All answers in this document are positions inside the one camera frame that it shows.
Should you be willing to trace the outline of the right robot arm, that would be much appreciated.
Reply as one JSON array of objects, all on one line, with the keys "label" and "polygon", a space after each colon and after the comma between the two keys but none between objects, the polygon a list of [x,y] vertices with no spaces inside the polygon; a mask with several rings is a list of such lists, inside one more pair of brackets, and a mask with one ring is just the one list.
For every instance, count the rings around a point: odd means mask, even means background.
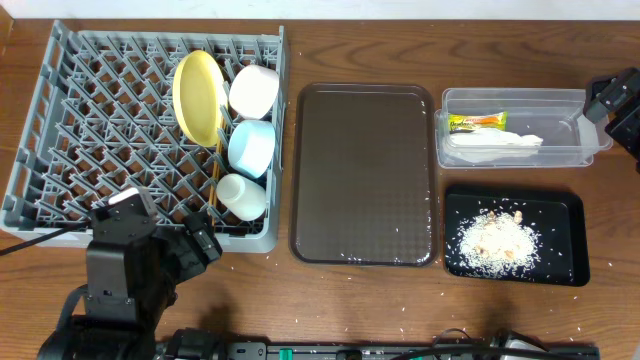
[{"label": "right robot arm", "polygon": [[639,69],[593,78],[586,87],[583,115],[592,123],[614,116],[605,133],[636,160],[639,171]]}]

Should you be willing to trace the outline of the yellow plastic plate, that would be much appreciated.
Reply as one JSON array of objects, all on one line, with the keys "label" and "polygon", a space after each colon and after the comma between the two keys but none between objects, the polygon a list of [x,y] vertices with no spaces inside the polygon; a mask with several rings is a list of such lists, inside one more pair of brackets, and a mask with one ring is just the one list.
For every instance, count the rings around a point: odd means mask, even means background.
[{"label": "yellow plastic plate", "polygon": [[224,76],[215,59],[203,50],[191,52],[178,64],[172,97],[182,132],[202,147],[213,147],[223,122],[221,108],[228,108]]}]

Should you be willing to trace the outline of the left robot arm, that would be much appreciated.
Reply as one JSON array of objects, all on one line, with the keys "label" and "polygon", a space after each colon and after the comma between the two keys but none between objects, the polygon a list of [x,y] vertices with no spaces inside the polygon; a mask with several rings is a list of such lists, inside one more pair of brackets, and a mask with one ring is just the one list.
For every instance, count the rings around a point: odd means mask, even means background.
[{"label": "left robot arm", "polygon": [[72,291],[40,359],[151,359],[155,329],[178,284],[206,271],[223,250],[208,213],[183,227],[159,227],[148,215],[93,219],[87,282]]}]

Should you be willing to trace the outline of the white bowl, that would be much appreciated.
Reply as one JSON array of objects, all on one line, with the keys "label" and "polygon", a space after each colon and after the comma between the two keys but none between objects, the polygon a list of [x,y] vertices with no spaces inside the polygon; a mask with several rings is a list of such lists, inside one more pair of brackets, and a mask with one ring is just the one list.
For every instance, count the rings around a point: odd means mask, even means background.
[{"label": "white bowl", "polygon": [[243,118],[261,119],[273,106],[279,87],[279,75],[275,70],[248,65],[233,80],[229,103]]}]

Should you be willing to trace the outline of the white paper cup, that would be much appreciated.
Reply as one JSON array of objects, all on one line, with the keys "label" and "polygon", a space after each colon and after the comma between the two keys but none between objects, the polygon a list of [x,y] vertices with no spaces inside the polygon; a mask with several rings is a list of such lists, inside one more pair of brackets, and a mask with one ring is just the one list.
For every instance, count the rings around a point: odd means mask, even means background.
[{"label": "white paper cup", "polygon": [[253,221],[266,211],[266,191],[257,183],[238,174],[222,177],[216,187],[218,200],[237,218]]}]

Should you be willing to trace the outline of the wooden chopstick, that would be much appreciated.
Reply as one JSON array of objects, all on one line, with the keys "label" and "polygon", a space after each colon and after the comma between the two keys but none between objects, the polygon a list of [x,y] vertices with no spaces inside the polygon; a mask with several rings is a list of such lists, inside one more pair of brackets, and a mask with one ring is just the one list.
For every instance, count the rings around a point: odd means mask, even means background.
[{"label": "wooden chopstick", "polygon": [[216,195],[216,188],[221,176],[226,173],[224,159],[223,159],[223,150],[225,147],[224,142],[226,141],[224,123],[221,123],[220,125],[217,126],[216,134],[218,135],[218,139],[215,145],[215,152],[214,152],[214,165],[212,170],[213,185],[211,186],[211,189],[210,189],[209,203],[211,205],[213,213],[215,214],[214,222],[220,222],[223,220],[224,211],[220,210],[219,200]]},{"label": "wooden chopstick", "polygon": [[211,216],[212,216],[212,225],[215,226],[216,225],[216,221],[219,219],[219,211],[217,210],[217,198],[216,198],[216,186],[218,184],[218,180],[219,180],[219,176],[220,176],[220,151],[221,151],[221,147],[222,147],[222,143],[220,140],[220,134],[219,132],[224,132],[224,120],[221,119],[217,125],[216,125],[216,135],[218,136],[217,138],[217,142],[214,146],[213,149],[213,155],[214,155],[214,164],[213,164],[213,169],[212,169],[212,185],[210,187],[210,195],[209,195],[209,206],[211,209]]}]

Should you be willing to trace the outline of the light blue bowl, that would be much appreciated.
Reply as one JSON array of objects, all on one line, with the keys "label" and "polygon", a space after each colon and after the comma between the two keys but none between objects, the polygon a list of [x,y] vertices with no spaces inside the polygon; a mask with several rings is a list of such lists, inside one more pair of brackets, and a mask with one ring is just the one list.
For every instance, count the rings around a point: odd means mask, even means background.
[{"label": "light blue bowl", "polygon": [[229,141],[229,164],[246,177],[257,179],[268,169],[275,144],[275,129],[270,122],[242,121],[233,131]]}]

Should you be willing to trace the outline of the green yellow snack wrapper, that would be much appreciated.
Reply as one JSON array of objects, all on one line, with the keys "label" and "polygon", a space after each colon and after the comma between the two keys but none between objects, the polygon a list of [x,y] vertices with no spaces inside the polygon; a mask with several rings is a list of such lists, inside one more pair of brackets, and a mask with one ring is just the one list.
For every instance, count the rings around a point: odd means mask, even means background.
[{"label": "green yellow snack wrapper", "polygon": [[506,111],[488,115],[448,115],[450,132],[472,132],[479,129],[498,129],[504,131],[508,113]]}]

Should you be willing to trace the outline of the rice and food scraps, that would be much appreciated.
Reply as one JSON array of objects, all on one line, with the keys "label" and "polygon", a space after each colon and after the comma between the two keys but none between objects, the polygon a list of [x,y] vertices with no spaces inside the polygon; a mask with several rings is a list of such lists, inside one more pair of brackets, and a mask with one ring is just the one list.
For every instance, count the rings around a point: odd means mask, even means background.
[{"label": "rice and food scraps", "polygon": [[469,270],[473,277],[523,276],[541,262],[540,236],[524,223],[520,210],[486,211],[458,226],[457,245],[451,247],[459,256],[454,264]]}]

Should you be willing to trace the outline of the white napkin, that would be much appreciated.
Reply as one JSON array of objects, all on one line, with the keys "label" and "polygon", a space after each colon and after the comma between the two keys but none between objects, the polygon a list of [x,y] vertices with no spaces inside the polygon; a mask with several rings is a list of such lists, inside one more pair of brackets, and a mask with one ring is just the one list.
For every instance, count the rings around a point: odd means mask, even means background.
[{"label": "white napkin", "polygon": [[444,153],[470,163],[491,162],[508,157],[529,157],[538,153],[543,139],[494,128],[456,132],[445,142]]}]

